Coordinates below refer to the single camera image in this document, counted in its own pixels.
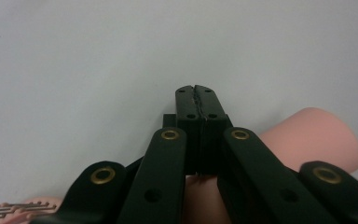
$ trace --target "gray background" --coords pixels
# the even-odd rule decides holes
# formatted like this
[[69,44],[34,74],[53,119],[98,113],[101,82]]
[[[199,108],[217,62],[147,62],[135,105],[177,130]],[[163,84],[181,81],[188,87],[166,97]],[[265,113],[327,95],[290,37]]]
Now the gray background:
[[0,203],[138,159],[194,84],[256,133],[317,106],[358,136],[358,1],[0,1]]

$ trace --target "round hole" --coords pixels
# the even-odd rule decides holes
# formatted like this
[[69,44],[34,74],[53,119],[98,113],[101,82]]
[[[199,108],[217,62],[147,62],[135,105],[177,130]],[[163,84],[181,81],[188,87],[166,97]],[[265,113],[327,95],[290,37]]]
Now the round hole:
[[174,130],[168,130],[161,134],[161,137],[167,140],[173,140],[179,137],[179,133]]
[[92,183],[101,185],[110,182],[115,178],[116,172],[110,166],[106,166],[94,171],[90,177]]
[[250,135],[247,132],[244,132],[244,131],[241,131],[241,130],[232,131],[231,135],[234,138],[240,139],[240,140],[245,140],[245,139],[248,139],[250,137]]
[[318,166],[313,168],[312,172],[316,177],[329,184],[339,184],[342,181],[339,174],[327,167]]
[[145,192],[145,199],[150,203],[156,203],[161,200],[162,194],[159,189],[148,189]]
[[208,117],[209,117],[210,119],[215,119],[215,118],[217,118],[217,115],[215,115],[215,114],[209,114]]
[[281,197],[289,203],[298,202],[298,195],[290,189],[281,189],[280,194],[281,194]]
[[189,114],[189,115],[187,115],[187,118],[188,119],[194,119],[196,116],[195,115],[193,115],[193,114]]

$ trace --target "brass ring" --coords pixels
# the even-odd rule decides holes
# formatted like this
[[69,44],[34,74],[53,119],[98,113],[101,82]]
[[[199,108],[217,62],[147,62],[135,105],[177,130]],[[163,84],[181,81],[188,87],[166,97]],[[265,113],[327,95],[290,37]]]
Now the brass ring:
[[242,130],[234,130],[231,132],[231,135],[236,138],[236,139],[240,139],[240,140],[245,140],[248,139],[250,137],[250,135]]
[[316,177],[329,184],[339,184],[342,181],[342,178],[339,174],[326,167],[315,167],[313,168],[312,172],[314,175],[316,175]]
[[[107,177],[100,178],[97,176],[100,172],[108,172],[109,175]],[[105,183],[108,183],[109,181],[111,181],[113,178],[115,178],[115,175],[116,175],[115,170],[112,169],[110,166],[106,166],[106,167],[103,167],[103,168],[100,168],[100,169],[94,171],[94,173],[92,173],[90,179],[91,179],[92,183],[94,183],[96,185],[101,185],[101,184],[105,184]]]
[[179,137],[179,133],[174,130],[168,130],[161,134],[161,137],[167,140],[174,140]]

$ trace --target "white surface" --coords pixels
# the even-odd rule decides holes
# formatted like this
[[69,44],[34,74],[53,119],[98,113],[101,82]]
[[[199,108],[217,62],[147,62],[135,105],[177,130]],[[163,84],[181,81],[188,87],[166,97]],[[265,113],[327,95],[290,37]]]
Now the white surface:
[[0,203],[135,161],[194,84],[257,133],[318,106],[358,136],[358,1],[0,1]]

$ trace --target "pink cylinder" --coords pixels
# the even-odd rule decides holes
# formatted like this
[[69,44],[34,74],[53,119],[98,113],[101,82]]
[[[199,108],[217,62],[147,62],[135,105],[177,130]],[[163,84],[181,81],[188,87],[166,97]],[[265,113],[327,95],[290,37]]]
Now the pink cylinder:
[[307,161],[325,161],[350,173],[358,168],[358,140],[333,114],[305,108],[259,135],[287,167],[298,171]]

